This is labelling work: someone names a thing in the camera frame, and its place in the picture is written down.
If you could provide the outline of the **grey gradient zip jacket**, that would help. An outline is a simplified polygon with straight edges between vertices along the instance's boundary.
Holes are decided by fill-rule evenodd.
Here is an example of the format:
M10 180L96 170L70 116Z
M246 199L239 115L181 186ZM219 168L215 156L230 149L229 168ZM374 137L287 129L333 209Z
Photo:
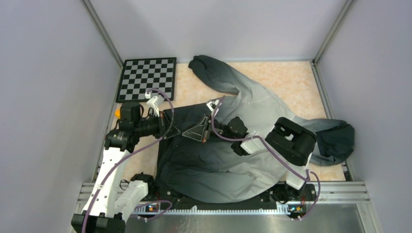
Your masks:
M311 163L337 165L352 154L355 130L346 121L300 118L275 92L215 58L194 56L189 68L204 84L226 94L215 116L219 122L227 124L239 117L249 132L265 137L275 122L285 117L316 135ZM262 188L278 182L287 172L266 149L239 156L231 145L224 139L210 138L202 143L175 136L158 158L156 181L172 188L201 179L206 179L207 185L218 180Z

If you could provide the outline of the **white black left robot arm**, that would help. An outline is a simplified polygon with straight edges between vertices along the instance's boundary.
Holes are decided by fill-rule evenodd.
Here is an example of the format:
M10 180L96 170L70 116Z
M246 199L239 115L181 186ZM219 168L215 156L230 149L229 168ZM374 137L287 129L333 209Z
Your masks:
M71 225L77 233L123 233L128 218L141 200L154 198L156 188L143 175L129 182L119 196L120 181L126 162L139 152L172 137L174 109L171 116L150 107L143 116L144 107L138 102L124 103L116 111L115 127L106 135L103 161L93 190L79 214L74 214Z

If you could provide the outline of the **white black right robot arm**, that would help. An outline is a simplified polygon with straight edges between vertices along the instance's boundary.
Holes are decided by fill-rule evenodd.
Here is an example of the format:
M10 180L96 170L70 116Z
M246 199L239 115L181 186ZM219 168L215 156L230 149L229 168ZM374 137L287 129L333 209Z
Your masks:
M232 143L232 150L239 156L251 155L266 149L287 168L285 194L291 200L304 195L309 181L307 166L315 149L316 136L311 131L280 117L264 137L257 132L249 133L244 122L237 116L227 124L221 124L210 116L182 133L183 137L205 143L211 136Z

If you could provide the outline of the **black white chessboard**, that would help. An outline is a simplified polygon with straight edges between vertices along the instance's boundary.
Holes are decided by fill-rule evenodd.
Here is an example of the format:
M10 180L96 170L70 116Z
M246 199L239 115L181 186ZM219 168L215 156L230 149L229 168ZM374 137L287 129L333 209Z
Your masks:
M156 88L174 99L176 57L128 59L123 63L116 103L146 101L147 89Z

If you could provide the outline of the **aluminium front rail frame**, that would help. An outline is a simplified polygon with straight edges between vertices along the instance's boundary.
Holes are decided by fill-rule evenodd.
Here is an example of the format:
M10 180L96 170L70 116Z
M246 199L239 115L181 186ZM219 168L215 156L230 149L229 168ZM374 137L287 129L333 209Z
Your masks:
M319 204L356 204L364 229L381 232L373 218L364 182L302 180L293 187L288 181L262 188L239 182L215 180L207 185L184 182L175 188L161 186L149 176L130 181L125 188L121 180L84 183L76 200L75 213L84 217L117 217L124 225L130 217L145 221L163 215L192 214L268 214L284 215L288 221L302 221Z

